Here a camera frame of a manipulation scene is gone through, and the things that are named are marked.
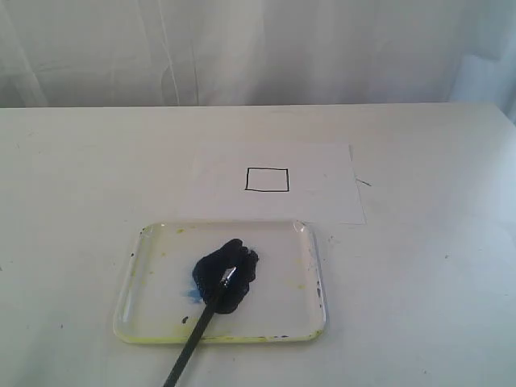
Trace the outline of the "black paintbrush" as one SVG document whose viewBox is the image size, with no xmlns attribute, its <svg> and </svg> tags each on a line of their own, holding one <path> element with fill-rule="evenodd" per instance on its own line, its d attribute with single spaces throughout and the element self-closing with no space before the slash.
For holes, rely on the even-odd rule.
<svg viewBox="0 0 516 387">
<path fill-rule="evenodd" d="M 186 341 L 185 346 L 181 350 L 181 354 L 177 357 L 170 374 L 164 382 L 164 387 L 175 386 L 179 381 L 194 353 L 194 350 L 199 344 L 206 328 L 215 314 L 220 298 L 226 293 L 227 287 L 229 286 L 231 278 L 234 276 L 235 272 L 235 266 L 227 268 L 210 290 L 210 296 L 206 302 L 205 309 Z"/>
</svg>

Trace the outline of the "dark blue paint blob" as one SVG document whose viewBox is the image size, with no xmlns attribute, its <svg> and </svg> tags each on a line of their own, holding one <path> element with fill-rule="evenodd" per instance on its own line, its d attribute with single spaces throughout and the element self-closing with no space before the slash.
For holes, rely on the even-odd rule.
<svg viewBox="0 0 516 387">
<path fill-rule="evenodd" d="M 234 312 L 256 279 L 258 261 L 257 253 L 244 246 L 241 239 L 231 239 L 218 250 L 202 257 L 192 272 L 202 300 L 209 305 L 223 285 L 224 290 L 214 312 Z"/>
</svg>

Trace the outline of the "clear plastic paint tray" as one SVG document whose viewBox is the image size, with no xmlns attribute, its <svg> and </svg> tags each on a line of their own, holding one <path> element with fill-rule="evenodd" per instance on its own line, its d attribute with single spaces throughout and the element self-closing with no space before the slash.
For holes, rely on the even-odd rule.
<svg viewBox="0 0 516 387">
<path fill-rule="evenodd" d="M 234 265 L 221 263 L 199 285 L 194 268 L 239 239 L 258 256 L 248 293 L 229 314 L 215 314 L 204 343 L 302 342 L 319 336 L 327 310 L 314 232 L 304 222 L 154 223 L 135 241 L 114 309 L 114 334 L 126 343 L 182 344 L 207 302 L 232 294 Z"/>
</svg>

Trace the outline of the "white paper with square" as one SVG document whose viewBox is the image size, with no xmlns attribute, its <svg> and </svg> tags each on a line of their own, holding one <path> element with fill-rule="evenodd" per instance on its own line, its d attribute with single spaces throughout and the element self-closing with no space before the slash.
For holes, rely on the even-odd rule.
<svg viewBox="0 0 516 387">
<path fill-rule="evenodd" d="M 346 143 L 206 142 L 193 162 L 182 218 L 365 222 Z"/>
</svg>

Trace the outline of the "white backdrop curtain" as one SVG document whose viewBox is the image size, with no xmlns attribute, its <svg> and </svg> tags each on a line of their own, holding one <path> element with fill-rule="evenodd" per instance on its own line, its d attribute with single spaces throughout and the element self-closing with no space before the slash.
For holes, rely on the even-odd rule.
<svg viewBox="0 0 516 387">
<path fill-rule="evenodd" d="M 4 1 L 4 107 L 490 102 L 512 1 Z"/>
</svg>

